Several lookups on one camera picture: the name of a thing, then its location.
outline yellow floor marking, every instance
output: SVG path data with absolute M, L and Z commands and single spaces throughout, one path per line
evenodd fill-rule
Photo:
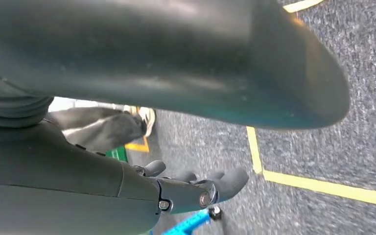
M 249 146 L 252 153 L 253 170 L 255 173 L 260 174 L 263 172 L 263 167 L 260 161 L 260 151 L 257 145 L 256 130 L 253 127 L 247 127 L 247 136 L 249 137 Z
M 324 0 L 303 0 L 295 2 L 289 5 L 284 6 L 283 8 L 290 13 L 302 11 L 304 9 L 310 8 L 314 5 L 320 4 Z
M 261 165 L 260 153 L 256 153 L 256 151 L 259 151 L 259 147 L 257 144 L 255 129 L 253 127 L 247 127 L 247 135 L 249 139 L 253 165 L 258 164 L 257 166 L 253 166 L 253 169 L 256 173 L 263 173 L 263 177 L 265 180 L 283 185 L 289 185 L 297 188 L 305 188 L 316 192 L 323 192 L 331 195 L 376 204 L 375 190 L 355 188 L 321 180 L 314 180 L 305 177 L 298 177 L 264 170 L 264 168 Z
M 137 144 L 137 143 L 128 143 L 124 147 L 127 150 L 135 150 L 135 151 L 139 151 L 139 152 L 149 153 L 148 140 L 146 139 L 145 136 L 143 137 L 143 145 Z

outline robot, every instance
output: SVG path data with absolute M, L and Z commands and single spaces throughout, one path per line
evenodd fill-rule
M 0 0 L 0 234 L 140 234 L 234 197 L 247 173 L 159 178 L 69 144 L 54 96 L 258 128 L 341 120 L 347 79 L 274 0 Z

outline floor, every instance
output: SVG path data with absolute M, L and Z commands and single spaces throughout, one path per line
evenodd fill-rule
M 171 177 L 181 166 L 201 177 L 247 170 L 247 186 L 221 205 L 224 220 L 194 234 L 376 234 L 376 0 L 324 0 L 293 14 L 348 75 L 352 107 L 341 123 L 277 132 L 158 110 L 146 144 L 127 149 L 134 164 L 163 160 Z M 163 215 L 154 234 L 187 216 Z

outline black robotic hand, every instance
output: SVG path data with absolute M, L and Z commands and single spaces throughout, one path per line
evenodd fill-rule
M 249 179 L 240 168 L 227 173 L 216 172 L 204 180 L 197 180 L 196 175 L 189 171 L 182 171 L 175 178 L 160 178 L 157 176 L 166 166 L 158 160 L 145 167 L 133 168 L 140 176 L 147 177 L 158 186 L 158 207 L 168 213 L 197 211 L 229 200 L 241 191 Z

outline sneaker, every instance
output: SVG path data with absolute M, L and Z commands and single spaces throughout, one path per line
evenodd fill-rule
M 123 111 L 124 111 L 124 112 L 128 112 L 128 113 L 130 113 L 130 114 L 132 114 L 132 115 L 136 115 L 136 114 L 138 114 L 138 109 L 136 108 L 136 106 L 125 105 L 125 106 L 123 107 Z
M 139 116 L 146 123 L 145 137 L 149 137 L 152 133 L 153 124 L 155 123 L 156 119 L 155 110 L 151 108 L 141 107 L 139 109 Z

